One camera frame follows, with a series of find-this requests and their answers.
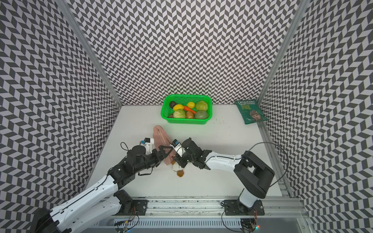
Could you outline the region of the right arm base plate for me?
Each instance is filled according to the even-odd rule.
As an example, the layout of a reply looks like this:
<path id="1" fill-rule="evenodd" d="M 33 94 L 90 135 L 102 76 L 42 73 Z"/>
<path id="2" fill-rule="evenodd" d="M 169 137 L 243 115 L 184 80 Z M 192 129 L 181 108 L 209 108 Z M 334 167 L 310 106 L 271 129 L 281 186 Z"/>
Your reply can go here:
<path id="1" fill-rule="evenodd" d="M 224 200 L 220 203 L 227 216 L 264 216 L 261 200 L 256 200 L 252 207 L 246 207 L 239 200 Z"/>

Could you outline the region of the pink corduroy bag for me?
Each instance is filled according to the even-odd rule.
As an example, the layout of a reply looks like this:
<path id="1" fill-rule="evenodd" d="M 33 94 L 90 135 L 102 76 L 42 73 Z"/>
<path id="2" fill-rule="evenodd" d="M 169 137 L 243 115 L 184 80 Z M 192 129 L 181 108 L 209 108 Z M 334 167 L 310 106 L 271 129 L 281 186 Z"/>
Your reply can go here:
<path id="1" fill-rule="evenodd" d="M 159 149 L 158 148 L 159 146 L 170 146 L 172 143 L 168 134 L 160 125 L 156 125 L 153 128 L 153 139 L 154 139 L 154 146 L 157 150 Z M 166 165 L 170 165 L 174 157 L 175 157 L 175 150 L 171 152 L 167 160 L 166 159 L 164 160 L 164 163 Z"/>

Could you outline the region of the plush keychain decoration with carabiners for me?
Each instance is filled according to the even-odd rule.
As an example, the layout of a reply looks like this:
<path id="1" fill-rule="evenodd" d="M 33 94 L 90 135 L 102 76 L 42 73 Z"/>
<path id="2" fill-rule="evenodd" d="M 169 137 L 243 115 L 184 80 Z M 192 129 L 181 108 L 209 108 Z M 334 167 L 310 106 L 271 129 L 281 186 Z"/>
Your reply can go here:
<path id="1" fill-rule="evenodd" d="M 173 171 L 176 172 L 178 177 L 183 177 L 184 168 L 182 168 L 175 160 L 172 161 Z"/>

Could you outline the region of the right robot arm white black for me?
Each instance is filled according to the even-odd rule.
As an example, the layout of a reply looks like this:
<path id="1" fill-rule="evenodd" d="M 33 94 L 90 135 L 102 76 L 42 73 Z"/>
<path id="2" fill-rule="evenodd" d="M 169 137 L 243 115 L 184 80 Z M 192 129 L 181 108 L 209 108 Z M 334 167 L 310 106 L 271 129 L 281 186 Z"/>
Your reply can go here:
<path id="1" fill-rule="evenodd" d="M 203 150 L 191 139 L 180 143 L 174 140 L 171 146 L 176 152 L 175 161 L 184 168 L 192 163 L 201 170 L 223 170 L 234 173 L 244 186 L 238 204 L 252 209 L 259 199 L 264 199 L 275 177 L 270 166 L 257 157 L 251 150 L 242 155 L 219 154 Z"/>

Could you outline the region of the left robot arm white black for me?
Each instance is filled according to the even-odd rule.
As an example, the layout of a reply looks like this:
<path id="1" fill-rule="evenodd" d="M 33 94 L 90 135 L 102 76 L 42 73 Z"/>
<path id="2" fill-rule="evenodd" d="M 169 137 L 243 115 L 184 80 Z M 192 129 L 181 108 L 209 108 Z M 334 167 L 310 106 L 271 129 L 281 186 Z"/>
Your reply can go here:
<path id="1" fill-rule="evenodd" d="M 51 210 L 40 208 L 34 212 L 32 233 L 80 233 L 109 216 L 128 212 L 132 198 L 123 187 L 133 181 L 136 174 L 153 169 L 174 150 L 172 146 L 159 146 L 147 151 L 136 145 L 128 150 L 106 176 L 76 197 Z"/>

